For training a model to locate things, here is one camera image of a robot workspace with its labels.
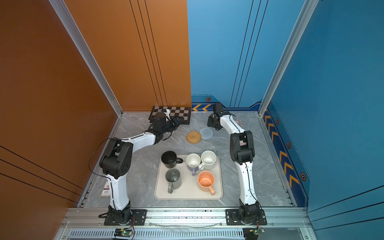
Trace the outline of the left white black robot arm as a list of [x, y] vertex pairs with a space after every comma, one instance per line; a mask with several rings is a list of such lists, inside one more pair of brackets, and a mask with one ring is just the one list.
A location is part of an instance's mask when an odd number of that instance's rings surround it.
[[165, 140], [164, 134], [173, 133], [184, 118], [171, 116], [171, 111], [156, 113], [147, 130], [139, 135], [118, 139], [111, 138], [100, 160], [100, 168], [110, 186], [110, 205], [104, 225], [128, 225], [133, 218], [127, 194], [127, 173], [134, 152]]

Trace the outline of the beige rectangular serving tray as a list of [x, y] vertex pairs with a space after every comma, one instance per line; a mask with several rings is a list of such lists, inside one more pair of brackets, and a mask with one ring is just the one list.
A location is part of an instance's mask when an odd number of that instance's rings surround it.
[[155, 186], [155, 198], [158, 200], [219, 200], [223, 197], [223, 185], [220, 167], [220, 158], [217, 158], [215, 167], [209, 170], [215, 177], [213, 189], [216, 191], [214, 195], [204, 192], [199, 188], [198, 175], [195, 176], [188, 169], [186, 163], [177, 164], [175, 169], [181, 173], [182, 185], [180, 188], [168, 193], [169, 183], [166, 180], [166, 172], [169, 170], [163, 162], [159, 163], [159, 170]]

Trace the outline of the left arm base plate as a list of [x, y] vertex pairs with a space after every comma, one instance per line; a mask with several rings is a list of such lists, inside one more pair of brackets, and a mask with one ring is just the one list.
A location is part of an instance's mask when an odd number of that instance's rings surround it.
[[144, 226], [147, 216], [147, 210], [129, 210], [126, 216], [115, 214], [109, 211], [107, 213], [105, 226]]

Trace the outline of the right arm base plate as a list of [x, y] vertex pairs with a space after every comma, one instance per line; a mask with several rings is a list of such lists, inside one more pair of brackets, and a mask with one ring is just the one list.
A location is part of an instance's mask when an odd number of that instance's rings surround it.
[[238, 209], [226, 209], [226, 223], [228, 226], [237, 226], [237, 225], [259, 225], [266, 226], [268, 224], [267, 217], [264, 210], [261, 210], [261, 213], [254, 218], [248, 219], [247, 222], [241, 220], [241, 216]]

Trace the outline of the orange peach mug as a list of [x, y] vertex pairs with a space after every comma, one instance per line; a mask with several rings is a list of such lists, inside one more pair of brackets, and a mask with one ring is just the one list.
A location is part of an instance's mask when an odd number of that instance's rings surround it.
[[203, 171], [198, 175], [199, 189], [203, 192], [209, 192], [212, 196], [216, 194], [214, 190], [215, 177], [209, 171]]

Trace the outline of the woven rattan round coaster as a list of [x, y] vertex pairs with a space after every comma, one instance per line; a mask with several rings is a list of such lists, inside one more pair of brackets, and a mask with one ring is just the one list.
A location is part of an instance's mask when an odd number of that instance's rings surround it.
[[192, 131], [187, 134], [186, 139], [191, 144], [197, 144], [198, 142], [201, 141], [202, 136], [200, 132]]

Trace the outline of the blue woven round coaster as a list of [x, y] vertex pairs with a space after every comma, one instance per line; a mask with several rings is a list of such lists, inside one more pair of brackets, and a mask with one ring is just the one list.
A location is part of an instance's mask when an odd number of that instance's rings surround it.
[[202, 139], [208, 140], [214, 136], [214, 131], [211, 128], [203, 128], [200, 130]]

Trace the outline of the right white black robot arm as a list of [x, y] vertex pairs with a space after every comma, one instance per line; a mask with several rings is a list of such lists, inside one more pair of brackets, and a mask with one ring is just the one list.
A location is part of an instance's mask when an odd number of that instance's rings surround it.
[[217, 131], [225, 129], [230, 135], [230, 156], [236, 164], [240, 181], [240, 219], [247, 225], [253, 224], [262, 213], [252, 173], [255, 157], [253, 133], [240, 127], [234, 115], [225, 111], [221, 103], [213, 105], [213, 113], [209, 116], [207, 126]]

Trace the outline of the pink flower coaster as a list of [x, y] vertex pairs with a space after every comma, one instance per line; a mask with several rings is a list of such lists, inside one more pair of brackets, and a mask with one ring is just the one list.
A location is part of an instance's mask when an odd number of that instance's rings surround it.
[[239, 125], [242, 126], [242, 121], [240, 119], [235, 119], [235, 122]]

